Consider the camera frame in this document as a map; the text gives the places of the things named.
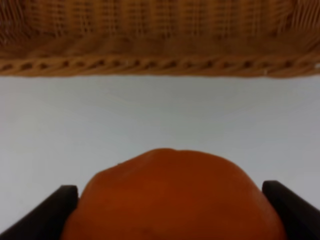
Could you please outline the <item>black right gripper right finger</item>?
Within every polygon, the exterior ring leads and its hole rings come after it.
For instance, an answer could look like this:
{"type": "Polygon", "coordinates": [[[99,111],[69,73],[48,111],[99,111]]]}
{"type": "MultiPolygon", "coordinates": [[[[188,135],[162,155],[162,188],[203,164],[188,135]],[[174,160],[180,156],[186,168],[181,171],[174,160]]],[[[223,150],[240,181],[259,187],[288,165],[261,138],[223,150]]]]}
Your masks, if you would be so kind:
{"type": "Polygon", "coordinates": [[[320,210],[276,180],[262,184],[262,192],[278,213],[289,240],[320,240],[320,210]]]}

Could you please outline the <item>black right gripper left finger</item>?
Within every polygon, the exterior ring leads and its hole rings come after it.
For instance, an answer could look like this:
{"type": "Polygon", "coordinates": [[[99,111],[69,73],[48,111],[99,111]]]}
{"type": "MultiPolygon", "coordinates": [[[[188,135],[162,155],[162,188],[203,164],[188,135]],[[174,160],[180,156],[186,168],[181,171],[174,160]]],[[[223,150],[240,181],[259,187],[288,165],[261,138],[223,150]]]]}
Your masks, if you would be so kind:
{"type": "Polygon", "coordinates": [[[26,216],[0,234],[2,240],[58,240],[78,204],[78,188],[62,185],[26,216]]]}

